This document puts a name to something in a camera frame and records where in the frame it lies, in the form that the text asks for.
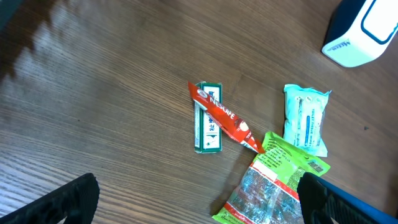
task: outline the wooden table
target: wooden table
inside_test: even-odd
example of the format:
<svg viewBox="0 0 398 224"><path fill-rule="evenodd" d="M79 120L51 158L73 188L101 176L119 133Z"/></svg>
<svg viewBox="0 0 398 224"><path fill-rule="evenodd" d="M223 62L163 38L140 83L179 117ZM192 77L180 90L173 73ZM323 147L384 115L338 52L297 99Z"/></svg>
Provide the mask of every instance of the wooden table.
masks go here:
<svg viewBox="0 0 398 224"><path fill-rule="evenodd" d="M92 172L95 223L213 222L255 153L193 151L202 80L260 140L283 132L286 83L333 90L324 178L395 214L398 41L337 66L320 49L338 2L26 0L0 37L0 215Z"/></svg>

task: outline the green and white box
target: green and white box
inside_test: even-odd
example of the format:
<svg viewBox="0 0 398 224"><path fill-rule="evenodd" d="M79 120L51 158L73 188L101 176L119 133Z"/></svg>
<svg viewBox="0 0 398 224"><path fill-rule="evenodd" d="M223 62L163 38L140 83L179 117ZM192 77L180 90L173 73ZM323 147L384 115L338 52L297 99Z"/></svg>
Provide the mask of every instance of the green and white box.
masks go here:
<svg viewBox="0 0 398 224"><path fill-rule="evenodd" d="M197 87L223 102L221 83L200 82ZM221 144L221 128L195 103L195 152L216 153L223 149Z"/></svg>

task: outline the white and navy container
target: white and navy container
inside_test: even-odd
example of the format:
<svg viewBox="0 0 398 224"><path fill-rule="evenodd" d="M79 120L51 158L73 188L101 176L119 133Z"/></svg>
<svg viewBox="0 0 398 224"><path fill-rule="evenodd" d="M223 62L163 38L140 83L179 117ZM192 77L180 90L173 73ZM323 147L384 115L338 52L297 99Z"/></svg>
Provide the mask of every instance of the white and navy container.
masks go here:
<svg viewBox="0 0 398 224"><path fill-rule="evenodd" d="M322 53L344 67L378 58L398 28L398 0L343 0L333 14Z"/></svg>

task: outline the blue strip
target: blue strip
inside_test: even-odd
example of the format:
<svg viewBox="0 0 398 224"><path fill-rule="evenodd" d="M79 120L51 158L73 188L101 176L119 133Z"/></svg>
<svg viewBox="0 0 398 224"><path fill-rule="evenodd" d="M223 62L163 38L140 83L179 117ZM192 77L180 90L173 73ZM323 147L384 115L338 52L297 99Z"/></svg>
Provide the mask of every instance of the blue strip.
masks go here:
<svg viewBox="0 0 398 224"><path fill-rule="evenodd" d="M304 146L307 146L308 144L308 134L310 132L310 117L307 116L307 128L305 129L305 142Z"/></svg>

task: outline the red stripe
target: red stripe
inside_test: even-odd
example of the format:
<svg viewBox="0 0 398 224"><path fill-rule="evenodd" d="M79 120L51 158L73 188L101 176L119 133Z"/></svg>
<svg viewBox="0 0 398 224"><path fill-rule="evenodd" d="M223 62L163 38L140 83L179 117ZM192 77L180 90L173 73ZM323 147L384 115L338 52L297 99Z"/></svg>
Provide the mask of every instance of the red stripe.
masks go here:
<svg viewBox="0 0 398 224"><path fill-rule="evenodd" d="M246 224L255 224L248 217L245 217L240 212L238 212L234 207L232 207L232 205L229 202L225 203L224 208L227 209L227 211L230 214L232 214L235 218L237 218L238 220L241 220L242 222L244 222Z"/></svg>
<svg viewBox="0 0 398 224"><path fill-rule="evenodd" d="M250 167L252 167L253 169L255 169L258 173L260 173L261 175L263 175L264 177L267 177L271 182L272 180L266 176L265 174L263 174L261 171L259 171L257 168L253 167L253 162L250 164ZM273 181L273 183L280 187L282 190L284 190L286 193L288 193L290 196L292 196L293 198L296 198L297 200L299 200L299 194L291 189L290 187L288 187L286 184L284 184L283 182L281 182L280 180L276 179L275 181Z"/></svg>

